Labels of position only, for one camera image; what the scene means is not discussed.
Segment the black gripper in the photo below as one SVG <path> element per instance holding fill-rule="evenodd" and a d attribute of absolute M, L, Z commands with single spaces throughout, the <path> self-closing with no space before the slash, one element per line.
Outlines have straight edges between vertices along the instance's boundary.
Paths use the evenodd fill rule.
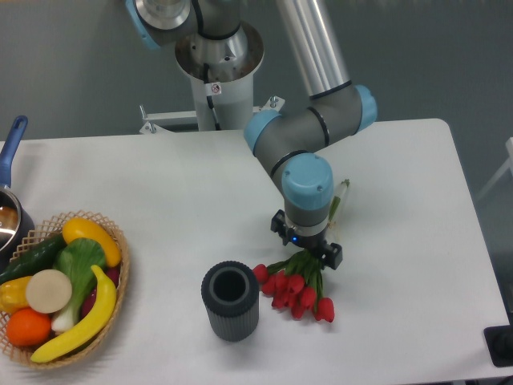
<path fill-rule="evenodd" d="M 285 212 L 279 209 L 271 220 L 270 229 L 280 237 L 283 245 L 293 244 L 316 256 L 321 262 L 322 269 L 336 270 L 343 260 L 341 245 L 325 240 L 326 226 L 288 227 Z"/>

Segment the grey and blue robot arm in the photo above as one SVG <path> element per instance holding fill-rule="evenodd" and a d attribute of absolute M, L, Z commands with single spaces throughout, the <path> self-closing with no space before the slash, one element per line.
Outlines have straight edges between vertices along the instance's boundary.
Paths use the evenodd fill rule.
<path fill-rule="evenodd" d="M 273 101 L 261 109 L 253 105 L 253 77 L 264 45 L 241 18 L 238 1 L 128 1 L 125 6 L 147 47 L 174 45 L 176 62 L 190 80 L 198 128 L 243 131 L 284 200 L 272 231 L 336 269 L 341 246 L 326 238 L 333 174 L 318 152 L 369 127 L 378 109 L 370 90 L 351 81 L 325 3 L 277 4 L 310 100 L 293 116 L 283 116 Z"/>

